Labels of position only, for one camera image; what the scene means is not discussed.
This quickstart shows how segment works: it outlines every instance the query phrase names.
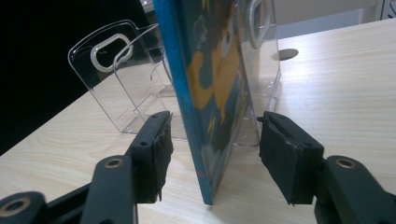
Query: blue book cover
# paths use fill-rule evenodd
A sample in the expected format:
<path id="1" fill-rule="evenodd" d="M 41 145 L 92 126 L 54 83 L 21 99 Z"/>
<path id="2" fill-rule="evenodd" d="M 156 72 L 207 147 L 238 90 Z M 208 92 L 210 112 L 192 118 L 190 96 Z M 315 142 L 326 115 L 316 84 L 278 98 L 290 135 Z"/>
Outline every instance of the blue book cover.
<path id="1" fill-rule="evenodd" d="M 154 0 L 204 203 L 251 103 L 234 0 Z"/>

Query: clear acrylic display stand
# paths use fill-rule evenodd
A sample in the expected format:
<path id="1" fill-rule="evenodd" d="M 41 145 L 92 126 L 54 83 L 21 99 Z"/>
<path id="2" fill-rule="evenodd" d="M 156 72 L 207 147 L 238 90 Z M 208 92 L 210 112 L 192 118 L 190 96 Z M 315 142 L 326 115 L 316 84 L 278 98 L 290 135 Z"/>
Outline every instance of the clear acrylic display stand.
<path id="1" fill-rule="evenodd" d="M 148 116 L 170 110 L 173 137 L 186 139 L 159 34 L 157 25 L 113 22 L 79 41 L 68 60 L 120 132 L 138 133 Z"/>
<path id="2" fill-rule="evenodd" d="M 261 116 L 265 110 L 273 111 L 279 91 L 280 63 L 276 36 L 273 0 L 247 0 L 238 2 L 236 20 L 238 36 L 244 58 L 251 94 L 251 114 Z M 255 146 L 260 137 L 252 130 L 261 128 L 256 118 L 247 111 L 236 146 Z"/>

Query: wooden table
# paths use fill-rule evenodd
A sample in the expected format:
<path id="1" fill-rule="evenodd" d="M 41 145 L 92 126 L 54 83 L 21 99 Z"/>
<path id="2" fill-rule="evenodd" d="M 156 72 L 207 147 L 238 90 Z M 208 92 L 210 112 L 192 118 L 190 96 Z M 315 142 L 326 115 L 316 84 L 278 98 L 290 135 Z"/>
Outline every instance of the wooden table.
<path id="1" fill-rule="evenodd" d="M 276 112 L 315 137 L 325 157 L 362 162 L 396 193 L 396 20 L 279 41 L 299 54 L 281 63 Z M 36 190 L 47 202 L 91 181 L 102 158 L 134 139 L 87 93 L 0 157 L 0 198 Z M 188 143 L 174 141 L 163 201 L 139 204 L 140 223 L 316 223 L 313 205 L 287 205 L 257 148 L 233 151 L 215 204 L 202 201 Z"/>

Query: black background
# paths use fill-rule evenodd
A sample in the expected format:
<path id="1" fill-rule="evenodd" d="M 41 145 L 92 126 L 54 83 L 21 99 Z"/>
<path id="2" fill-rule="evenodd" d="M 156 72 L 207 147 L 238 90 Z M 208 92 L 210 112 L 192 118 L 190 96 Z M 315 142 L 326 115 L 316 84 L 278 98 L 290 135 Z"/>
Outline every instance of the black background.
<path id="1" fill-rule="evenodd" d="M 87 91 L 67 61 L 84 36 L 113 21 L 149 25 L 138 0 L 0 3 L 0 155 Z"/>

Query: clamp jaw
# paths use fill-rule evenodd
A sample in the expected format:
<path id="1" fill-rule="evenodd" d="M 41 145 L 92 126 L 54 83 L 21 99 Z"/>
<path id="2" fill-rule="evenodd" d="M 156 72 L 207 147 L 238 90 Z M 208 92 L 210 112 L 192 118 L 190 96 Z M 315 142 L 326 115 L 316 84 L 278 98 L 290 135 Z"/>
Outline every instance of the clamp jaw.
<path id="1" fill-rule="evenodd" d="M 396 223 L 396 196 L 358 161 L 324 160 L 324 147 L 291 119 L 265 111 L 260 157 L 287 203 L 311 204 L 318 223 Z"/>
<path id="2" fill-rule="evenodd" d="M 96 164 L 92 182 L 46 203 L 39 192 L 23 192 L 0 201 L 0 223 L 138 223 L 137 204 L 162 197 L 171 160 L 172 116 L 148 118 L 124 155 Z"/>

